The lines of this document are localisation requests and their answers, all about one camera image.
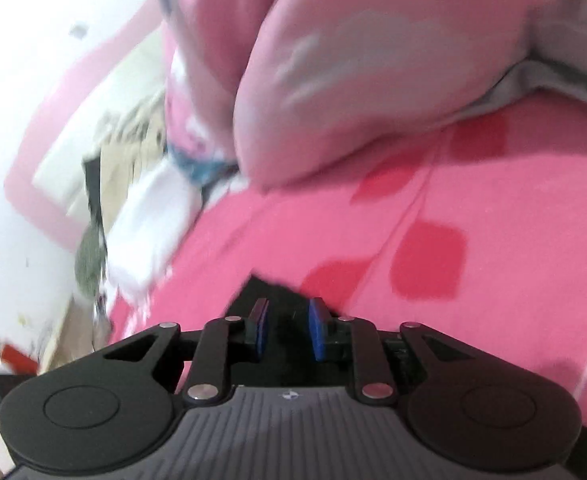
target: white wall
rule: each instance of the white wall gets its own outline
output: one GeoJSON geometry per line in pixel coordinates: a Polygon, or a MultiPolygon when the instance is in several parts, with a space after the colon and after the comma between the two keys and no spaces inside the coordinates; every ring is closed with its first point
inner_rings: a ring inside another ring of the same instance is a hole
{"type": "MultiPolygon", "coordinates": [[[[4,177],[33,111],[55,82],[143,1],[0,0],[0,336],[25,349],[68,300],[73,256],[11,208],[4,177]],[[75,22],[89,27],[82,41],[68,35],[75,22]]],[[[10,466],[1,444],[0,466],[10,466]]]]}

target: blue fabric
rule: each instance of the blue fabric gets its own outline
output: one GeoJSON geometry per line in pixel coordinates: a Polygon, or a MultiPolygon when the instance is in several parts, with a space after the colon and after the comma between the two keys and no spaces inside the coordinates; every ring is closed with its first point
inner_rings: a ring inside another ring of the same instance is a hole
{"type": "Polygon", "coordinates": [[[207,186],[218,180],[227,171],[236,167],[235,163],[225,160],[199,160],[193,158],[171,144],[167,146],[167,149],[176,166],[196,186],[207,186]]]}

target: pink bedding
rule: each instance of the pink bedding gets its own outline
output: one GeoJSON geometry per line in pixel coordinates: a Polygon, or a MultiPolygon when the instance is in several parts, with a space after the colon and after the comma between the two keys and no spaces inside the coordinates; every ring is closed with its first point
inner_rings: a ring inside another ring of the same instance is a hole
{"type": "Polygon", "coordinates": [[[587,424],[587,106],[536,94],[381,140],[296,186],[205,211],[116,338],[218,317],[251,272],[383,330],[418,320],[534,370],[587,424]]]}

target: folded blanket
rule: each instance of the folded blanket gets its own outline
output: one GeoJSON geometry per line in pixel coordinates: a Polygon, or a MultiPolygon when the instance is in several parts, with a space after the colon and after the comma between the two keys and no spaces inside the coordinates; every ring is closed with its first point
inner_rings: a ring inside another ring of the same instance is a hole
{"type": "Polygon", "coordinates": [[[587,102],[587,0],[161,0],[168,142],[275,186],[535,88],[587,102]]]}

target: silver screw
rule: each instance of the silver screw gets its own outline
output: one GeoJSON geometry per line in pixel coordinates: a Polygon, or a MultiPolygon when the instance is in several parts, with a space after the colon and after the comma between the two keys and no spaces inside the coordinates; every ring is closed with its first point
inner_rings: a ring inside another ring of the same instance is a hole
{"type": "Polygon", "coordinates": [[[191,386],[186,393],[195,400],[209,400],[218,395],[218,388],[213,384],[196,384],[191,386]]]}
{"type": "Polygon", "coordinates": [[[387,383],[371,383],[363,387],[363,395],[369,399],[386,399],[393,395],[393,388],[387,383]]]}

